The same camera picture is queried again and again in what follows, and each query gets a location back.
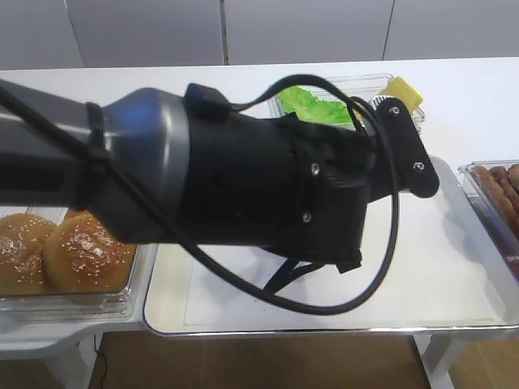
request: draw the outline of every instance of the lettuce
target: lettuce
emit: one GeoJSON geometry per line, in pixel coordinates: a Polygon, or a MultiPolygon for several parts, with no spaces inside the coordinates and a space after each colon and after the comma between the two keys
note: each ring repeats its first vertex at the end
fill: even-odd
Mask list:
{"type": "Polygon", "coordinates": [[[326,101],[306,89],[291,87],[277,95],[286,113],[295,112],[300,120],[324,124],[350,123],[346,106],[339,101],[326,101]]]}

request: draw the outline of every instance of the screw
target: screw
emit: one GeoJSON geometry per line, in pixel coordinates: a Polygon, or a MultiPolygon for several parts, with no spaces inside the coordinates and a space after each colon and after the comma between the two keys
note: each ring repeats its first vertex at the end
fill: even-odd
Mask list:
{"type": "Polygon", "coordinates": [[[316,176],[319,174],[320,167],[318,164],[311,164],[311,175],[316,176]]]}
{"type": "Polygon", "coordinates": [[[302,214],[302,221],[304,223],[310,223],[310,220],[311,220],[311,213],[309,211],[305,211],[303,214],[302,214]]]}
{"type": "Polygon", "coordinates": [[[425,169],[423,162],[414,162],[413,169],[421,173],[425,169]]]}

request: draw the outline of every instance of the table leg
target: table leg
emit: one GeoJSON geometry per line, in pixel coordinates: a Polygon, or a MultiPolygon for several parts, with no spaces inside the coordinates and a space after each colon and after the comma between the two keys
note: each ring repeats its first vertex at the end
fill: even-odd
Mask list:
{"type": "MultiPolygon", "coordinates": [[[[98,348],[102,336],[102,333],[96,334],[98,348]]],[[[88,389],[96,357],[94,335],[91,335],[59,354],[43,359],[43,362],[65,389],[88,389]]]]}
{"type": "Polygon", "coordinates": [[[448,370],[461,357],[469,342],[446,335],[416,335],[414,342],[431,389],[454,389],[448,370]]]}

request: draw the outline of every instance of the food container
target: food container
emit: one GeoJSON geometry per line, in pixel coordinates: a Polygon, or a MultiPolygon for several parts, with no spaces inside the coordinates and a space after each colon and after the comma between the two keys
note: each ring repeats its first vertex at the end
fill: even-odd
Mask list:
{"type": "MultiPolygon", "coordinates": [[[[60,224],[66,208],[1,207],[0,217],[13,213],[30,213],[60,224]]],[[[0,318],[19,321],[60,320],[74,318],[107,318],[129,316],[132,297],[141,282],[144,261],[153,261],[157,245],[137,246],[124,288],[116,293],[68,293],[32,296],[0,296],[0,318]]]]}
{"type": "Polygon", "coordinates": [[[472,207],[482,221],[496,248],[501,253],[504,261],[507,263],[508,268],[519,280],[519,238],[510,229],[508,223],[495,205],[494,200],[492,200],[480,186],[474,174],[475,166],[480,165],[486,169],[503,166],[508,169],[510,166],[518,163],[519,160],[473,162],[470,165],[461,166],[459,171],[463,176],[461,179],[463,190],[472,207]]]}
{"type": "MultiPolygon", "coordinates": [[[[372,97],[382,92],[394,79],[395,78],[392,75],[383,73],[378,75],[333,77],[327,80],[338,87],[341,92],[345,93],[347,96],[358,96],[365,101],[369,101],[372,97]]],[[[311,92],[312,95],[319,98],[320,100],[339,101],[335,96],[331,95],[323,89],[306,86],[301,86],[301,88],[311,92]]],[[[270,99],[268,101],[268,106],[274,118],[279,118],[286,114],[286,111],[283,109],[283,106],[278,97],[273,97],[270,99]]],[[[420,108],[417,108],[411,116],[417,131],[420,132],[421,124],[425,120],[425,114],[420,108]]],[[[353,125],[351,123],[333,124],[336,126],[343,126],[353,129],[353,125]]]]}

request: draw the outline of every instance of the brown floor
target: brown floor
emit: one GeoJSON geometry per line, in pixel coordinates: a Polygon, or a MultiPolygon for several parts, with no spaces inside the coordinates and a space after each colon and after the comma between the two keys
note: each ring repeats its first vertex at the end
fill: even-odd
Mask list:
{"type": "MultiPolygon", "coordinates": [[[[105,389],[428,389],[410,338],[312,336],[167,340],[105,335],[105,389]]],[[[519,388],[519,340],[475,343],[451,369],[457,389],[519,388]]],[[[101,389],[97,358],[90,389],[101,389]]],[[[39,361],[0,361],[0,388],[62,389],[39,361]]]]}

